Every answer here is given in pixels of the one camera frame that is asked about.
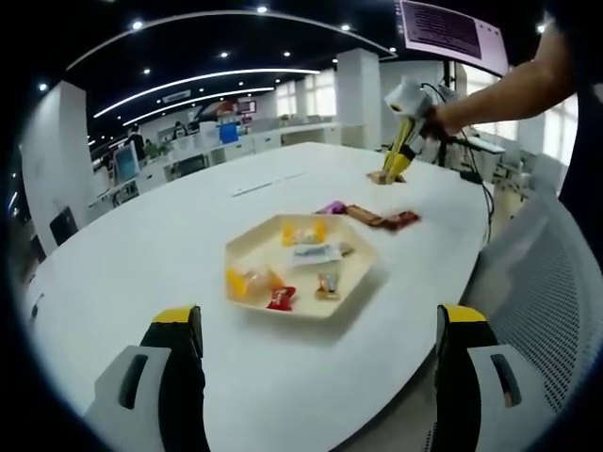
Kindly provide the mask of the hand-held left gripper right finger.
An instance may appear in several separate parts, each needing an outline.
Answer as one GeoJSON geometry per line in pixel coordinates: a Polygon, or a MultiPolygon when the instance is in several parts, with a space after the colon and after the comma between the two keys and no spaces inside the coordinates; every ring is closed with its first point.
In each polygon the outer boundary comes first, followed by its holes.
{"type": "Polygon", "coordinates": [[[554,411],[540,372],[479,311],[437,308],[433,451],[526,451],[554,411]]]}

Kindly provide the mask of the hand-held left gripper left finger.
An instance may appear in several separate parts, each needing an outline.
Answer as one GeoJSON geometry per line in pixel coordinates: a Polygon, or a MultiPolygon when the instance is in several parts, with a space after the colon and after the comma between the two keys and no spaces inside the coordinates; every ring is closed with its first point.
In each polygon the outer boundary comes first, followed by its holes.
{"type": "Polygon", "coordinates": [[[97,378],[85,420],[113,451],[207,451],[202,316],[158,314],[97,378]]]}

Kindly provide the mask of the person's right hand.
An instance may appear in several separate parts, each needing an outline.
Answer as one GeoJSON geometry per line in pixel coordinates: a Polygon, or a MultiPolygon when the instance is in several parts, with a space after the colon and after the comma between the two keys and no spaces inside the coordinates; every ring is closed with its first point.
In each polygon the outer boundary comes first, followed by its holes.
{"type": "Polygon", "coordinates": [[[435,105],[426,114],[423,134],[433,139],[444,139],[457,135],[463,123],[450,105],[435,105]]]}

